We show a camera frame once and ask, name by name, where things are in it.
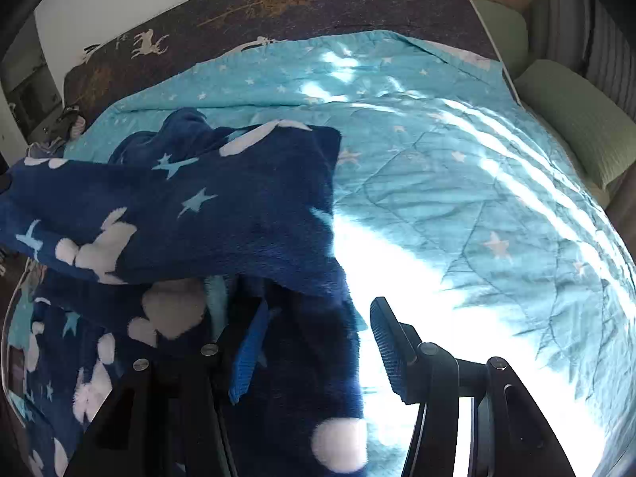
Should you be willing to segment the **turquoise star quilt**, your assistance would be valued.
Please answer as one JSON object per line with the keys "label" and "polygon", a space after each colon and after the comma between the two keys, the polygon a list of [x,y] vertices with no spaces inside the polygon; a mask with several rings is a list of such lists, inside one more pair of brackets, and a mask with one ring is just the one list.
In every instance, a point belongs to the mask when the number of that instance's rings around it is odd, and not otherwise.
{"label": "turquoise star quilt", "polygon": [[[294,120],[341,135],[333,252],[357,313],[362,476],[404,476],[418,412],[391,389],[370,323],[377,297],[453,357],[505,359],[571,476],[634,474],[635,265],[497,62],[385,30],[274,43],[115,102],[52,158],[104,163],[123,140],[155,132],[181,109],[200,111],[213,128]],[[6,339],[23,357],[21,389],[9,400],[30,475],[25,350],[42,279],[21,287]]]}

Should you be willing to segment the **green pillow near curtain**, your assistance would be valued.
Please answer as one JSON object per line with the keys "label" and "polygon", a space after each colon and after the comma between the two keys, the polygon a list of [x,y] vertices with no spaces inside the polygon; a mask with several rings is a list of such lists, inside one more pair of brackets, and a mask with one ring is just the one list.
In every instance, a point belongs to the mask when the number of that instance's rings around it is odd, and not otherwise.
{"label": "green pillow near curtain", "polygon": [[565,66],[533,62],[515,81],[518,96],[568,143],[599,187],[635,161],[635,122],[602,91]]}

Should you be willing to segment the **grey curtain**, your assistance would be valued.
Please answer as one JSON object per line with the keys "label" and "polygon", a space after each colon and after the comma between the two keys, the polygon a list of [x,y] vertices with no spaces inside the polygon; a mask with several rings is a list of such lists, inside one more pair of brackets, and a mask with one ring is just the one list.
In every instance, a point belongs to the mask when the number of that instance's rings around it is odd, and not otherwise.
{"label": "grey curtain", "polygon": [[635,47],[599,0],[533,0],[523,12],[529,59],[580,74],[635,116]]}

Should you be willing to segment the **pile of denim clothes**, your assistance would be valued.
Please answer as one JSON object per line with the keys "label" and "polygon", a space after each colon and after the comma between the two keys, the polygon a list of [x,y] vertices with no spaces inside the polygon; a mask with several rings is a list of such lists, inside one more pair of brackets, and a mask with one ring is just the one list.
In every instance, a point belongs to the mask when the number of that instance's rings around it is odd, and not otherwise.
{"label": "pile of denim clothes", "polygon": [[66,145],[84,134],[86,124],[78,106],[65,107],[53,124],[44,128],[44,138],[29,144],[26,155],[34,158],[62,157]]}

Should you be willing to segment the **dark deer pattern bedsheet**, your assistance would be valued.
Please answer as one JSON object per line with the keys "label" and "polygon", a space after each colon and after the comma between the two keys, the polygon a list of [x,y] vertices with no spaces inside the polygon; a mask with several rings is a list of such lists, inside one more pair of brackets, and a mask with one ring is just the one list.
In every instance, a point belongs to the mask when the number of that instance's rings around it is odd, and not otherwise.
{"label": "dark deer pattern bedsheet", "polygon": [[189,0],[91,42],[62,95],[88,121],[112,103],[199,62],[283,40],[388,30],[497,59],[470,0]]}

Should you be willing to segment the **green pillow at headboard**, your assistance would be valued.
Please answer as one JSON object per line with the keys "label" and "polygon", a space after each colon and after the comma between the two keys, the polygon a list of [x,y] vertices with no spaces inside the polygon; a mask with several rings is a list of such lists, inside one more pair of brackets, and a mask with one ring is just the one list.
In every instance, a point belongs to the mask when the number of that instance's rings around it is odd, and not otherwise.
{"label": "green pillow at headboard", "polygon": [[523,16],[503,4],[472,0],[512,79],[527,68],[528,30]]}

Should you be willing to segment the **navy fleece star pajama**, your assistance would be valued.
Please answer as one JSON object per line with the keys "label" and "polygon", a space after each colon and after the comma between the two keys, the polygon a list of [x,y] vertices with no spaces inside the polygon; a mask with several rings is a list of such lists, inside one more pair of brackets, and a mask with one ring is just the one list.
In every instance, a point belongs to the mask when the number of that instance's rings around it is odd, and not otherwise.
{"label": "navy fleece star pajama", "polygon": [[104,163],[27,157],[1,178],[1,241],[44,269],[23,413],[35,476],[69,476],[137,360],[192,357],[254,302],[268,329],[225,415],[234,476],[362,476],[357,313],[333,252],[339,131],[209,126],[181,109]]}

